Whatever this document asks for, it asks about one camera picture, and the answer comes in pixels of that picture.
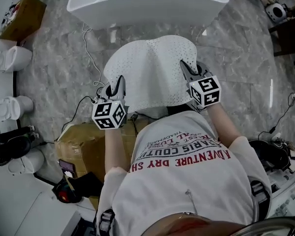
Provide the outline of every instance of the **white cable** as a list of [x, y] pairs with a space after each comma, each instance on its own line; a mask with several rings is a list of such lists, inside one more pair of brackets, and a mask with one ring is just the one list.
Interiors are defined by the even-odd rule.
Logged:
[[105, 84], [102, 83], [102, 82], [100, 82], [100, 79], [101, 79], [101, 77], [102, 77], [102, 73], [100, 72], [100, 70], [99, 70], [98, 67], [96, 66], [95, 61], [94, 61], [94, 59], [92, 58], [92, 56], [89, 54], [89, 52], [88, 52], [88, 48], [87, 48], [87, 41], [85, 40], [85, 34], [87, 34], [88, 32], [91, 32], [91, 31], [92, 31], [92, 28], [89, 27], [87, 30], [84, 30], [84, 27], [85, 27], [85, 23], [83, 23], [83, 28], [82, 28], [82, 31], [84, 32], [84, 33], [83, 33], [83, 40], [84, 40], [84, 44], [85, 44], [85, 51], [87, 52], [89, 58], [92, 60], [94, 67], [95, 67], [96, 70], [99, 72], [99, 79], [98, 79], [98, 81], [94, 81], [94, 82], [93, 82], [93, 85], [94, 85], [94, 86], [98, 86], [99, 84], [102, 84], [102, 85], [104, 86]]

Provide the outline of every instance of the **drawstring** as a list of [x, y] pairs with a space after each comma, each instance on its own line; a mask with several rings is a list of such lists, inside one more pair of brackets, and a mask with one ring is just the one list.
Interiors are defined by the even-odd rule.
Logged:
[[191, 191], [189, 189], [187, 189], [187, 191], [185, 192], [185, 194], [189, 197], [190, 201], [192, 202], [193, 209], [195, 210], [195, 214], [198, 215], [198, 211], [196, 209], [195, 203], [193, 202]]

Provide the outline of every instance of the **forearm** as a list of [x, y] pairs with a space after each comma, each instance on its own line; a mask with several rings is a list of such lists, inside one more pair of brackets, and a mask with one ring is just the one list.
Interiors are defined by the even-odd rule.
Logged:
[[129, 158], [126, 156], [120, 129], [105, 131], [105, 171], [113, 167], [121, 167], [129, 171]]
[[221, 143], [226, 147], [229, 147], [237, 137], [241, 136], [240, 132], [237, 130], [220, 103], [211, 105], [206, 109]]

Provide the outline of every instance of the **person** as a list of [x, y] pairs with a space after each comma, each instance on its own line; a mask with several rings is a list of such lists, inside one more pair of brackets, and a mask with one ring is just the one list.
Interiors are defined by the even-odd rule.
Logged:
[[219, 141], [202, 115], [184, 111], [139, 133], [131, 165], [120, 130], [105, 131], [98, 235], [226, 236], [260, 219], [252, 182], [269, 200], [266, 172], [222, 105], [207, 112]]

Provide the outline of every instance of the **dark wooden furniture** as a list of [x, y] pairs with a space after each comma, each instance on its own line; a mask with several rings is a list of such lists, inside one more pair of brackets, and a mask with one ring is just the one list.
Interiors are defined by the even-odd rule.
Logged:
[[274, 56], [294, 54], [295, 53], [295, 18], [269, 29], [272, 33], [276, 31], [278, 41], [281, 46], [280, 52], [274, 52]]

